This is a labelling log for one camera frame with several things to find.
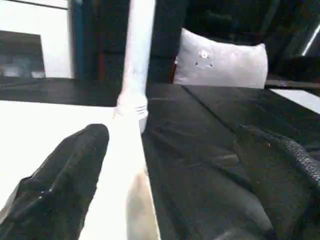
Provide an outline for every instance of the cushion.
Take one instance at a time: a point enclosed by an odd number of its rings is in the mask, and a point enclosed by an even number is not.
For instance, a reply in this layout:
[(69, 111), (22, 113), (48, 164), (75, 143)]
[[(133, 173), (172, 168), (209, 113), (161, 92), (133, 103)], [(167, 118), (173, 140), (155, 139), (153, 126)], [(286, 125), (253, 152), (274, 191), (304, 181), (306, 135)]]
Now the cushion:
[(263, 89), (267, 73), (263, 43), (220, 43), (182, 29), (173, 83)]

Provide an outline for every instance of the white furniture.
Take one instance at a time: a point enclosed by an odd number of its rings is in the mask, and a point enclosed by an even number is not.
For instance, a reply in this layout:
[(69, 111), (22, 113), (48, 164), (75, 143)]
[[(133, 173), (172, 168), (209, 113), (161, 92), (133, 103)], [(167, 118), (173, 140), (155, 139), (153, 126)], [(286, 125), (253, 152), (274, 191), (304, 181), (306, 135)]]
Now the white furniture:
[(129, 189), (146, 165), (138, 119), (114, 107), (0, 101), (0, 110), (0, 208), (65, 137), (102, 123), (110, 139), (80, 240), (126, 240)]
[(68, 1), (24, 2), (0, 0), (0, 31), (40, 35), (45, 76), (73, 78)]
[(320, 98), (304, 90), (272, 89), (276, 94), (289, 99), (317, 114), (320, 114)]

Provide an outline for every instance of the white table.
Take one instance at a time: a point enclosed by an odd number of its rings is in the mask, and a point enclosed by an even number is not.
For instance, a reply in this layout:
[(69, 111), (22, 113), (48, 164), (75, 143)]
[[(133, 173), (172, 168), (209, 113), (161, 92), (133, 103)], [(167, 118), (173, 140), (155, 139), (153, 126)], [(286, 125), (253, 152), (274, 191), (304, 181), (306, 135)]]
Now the white table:
[(0, 168), (0, 206), (65, 137), (102, 123), (110, 139), (80, 240), (126, 240), (127, 196), (145, 167), (145, 157), (138, 120), (114, 116), (114, 109), (0, 101), (0, 160), (5, 166)]

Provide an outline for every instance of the white pole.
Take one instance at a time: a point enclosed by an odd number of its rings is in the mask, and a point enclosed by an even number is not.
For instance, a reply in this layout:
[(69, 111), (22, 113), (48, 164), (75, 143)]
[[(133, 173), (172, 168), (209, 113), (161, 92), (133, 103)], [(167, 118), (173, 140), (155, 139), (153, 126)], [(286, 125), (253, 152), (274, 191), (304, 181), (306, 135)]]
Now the white pole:
[(141, 133), (148, 117), (146, 83), (156, 0), (131, 0), (125, 47), (122, 91), (117, 112), (123, 116), (136, 113)]

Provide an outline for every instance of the white cabinet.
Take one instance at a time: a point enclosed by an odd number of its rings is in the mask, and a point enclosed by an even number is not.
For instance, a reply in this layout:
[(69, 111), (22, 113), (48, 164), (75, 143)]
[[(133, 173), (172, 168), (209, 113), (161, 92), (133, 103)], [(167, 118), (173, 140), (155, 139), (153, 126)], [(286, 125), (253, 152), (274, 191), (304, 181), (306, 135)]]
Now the white cabinet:
[(73, 78), (67, 1), (0, 0), (0, 31), (39, 35), (45, 76)]

